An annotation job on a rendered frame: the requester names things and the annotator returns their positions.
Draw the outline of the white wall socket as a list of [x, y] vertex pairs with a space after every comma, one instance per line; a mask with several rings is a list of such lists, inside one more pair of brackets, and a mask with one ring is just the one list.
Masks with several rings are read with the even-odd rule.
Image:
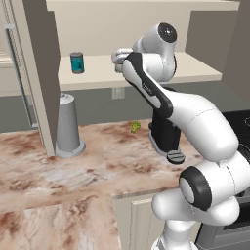
[[125, 89], [124, 88], [113, 88], [112, 89], [112, 98], [114, 100], [124, 99], [125, 98]]

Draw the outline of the teal can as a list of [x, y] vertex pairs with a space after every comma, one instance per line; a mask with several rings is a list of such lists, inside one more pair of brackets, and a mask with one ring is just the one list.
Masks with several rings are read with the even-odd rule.
[[70, 54], [71, 70], [73, 73], [79, 74], [84, 72], [84, 60], [81, 52], [73, 52]]

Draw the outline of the black coffee machine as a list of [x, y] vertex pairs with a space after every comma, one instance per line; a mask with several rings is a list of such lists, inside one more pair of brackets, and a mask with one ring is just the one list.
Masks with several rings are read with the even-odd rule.
[[163, 119], [154, 110], [148, 128], [149, 139], [159, 155], [165, 156], [170, 163], [175, 165], [185, 162], [186, 157], [179, 148], [181, 130], [174, 123]]

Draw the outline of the grey cone-shaped stand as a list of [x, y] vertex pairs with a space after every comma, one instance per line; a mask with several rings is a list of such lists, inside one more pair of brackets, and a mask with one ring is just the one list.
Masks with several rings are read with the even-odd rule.
[[79, 137], [75, 98], [66, 93], [60, 95], [56, 156], [71, 158], [81, 154], [86, 144]]

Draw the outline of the beige base cabinet door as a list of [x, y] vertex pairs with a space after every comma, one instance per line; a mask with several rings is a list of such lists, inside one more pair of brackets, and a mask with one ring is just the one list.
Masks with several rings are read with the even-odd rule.
[[131, 202], [129, 250], [151, 250], [152, 244], [163, 232], [164, 222], [151, 209], [151, 198]]

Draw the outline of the green broccoli piece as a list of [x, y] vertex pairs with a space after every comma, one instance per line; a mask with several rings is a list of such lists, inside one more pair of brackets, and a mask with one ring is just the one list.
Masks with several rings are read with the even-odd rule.
[[135, 134], [141, 128], [141, 123], [139, 121], [133, 121], [131, 123], [131, 127], [132, 127], [131, 132]]

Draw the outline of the black hob stove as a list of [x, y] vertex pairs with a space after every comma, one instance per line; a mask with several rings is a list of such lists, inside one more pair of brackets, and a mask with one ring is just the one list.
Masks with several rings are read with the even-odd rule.
[[[239, 142], [250, 149], [250, 110], [224, 112]], [[198, 250], [250, 250], [250, 187], [236, 196], [239, 218], [230, 226], [202, 224], [195, 239]]]

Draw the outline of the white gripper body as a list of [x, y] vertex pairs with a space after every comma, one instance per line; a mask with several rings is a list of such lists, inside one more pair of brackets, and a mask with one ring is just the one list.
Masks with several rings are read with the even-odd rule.
[[122, 72], [122, 65], [125, 60], [125, 58], [132, 53], [133, 50], [129, 48], [120, 48], [115, 53], [111, 55], [111, 61], [115, 66], [115, 71], [117, 73]]

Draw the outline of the beige open wall cabinet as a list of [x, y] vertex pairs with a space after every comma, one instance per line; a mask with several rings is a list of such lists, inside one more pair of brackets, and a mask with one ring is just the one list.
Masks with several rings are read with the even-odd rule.
[[[130, 48], [151, 27], [172, 24], [178, 32], [177, 71], [172, 84], [216, 81], [222, 73], [186, 52], [190, 14], [193, 11], [236, 11], [239, 3], [227, 0], [47, 0], [55, 13], [63, 91], [126, 87], [114, 70], [111, 54]], [[84, 72], [73, 73], [70, 54], [81, 52]]]

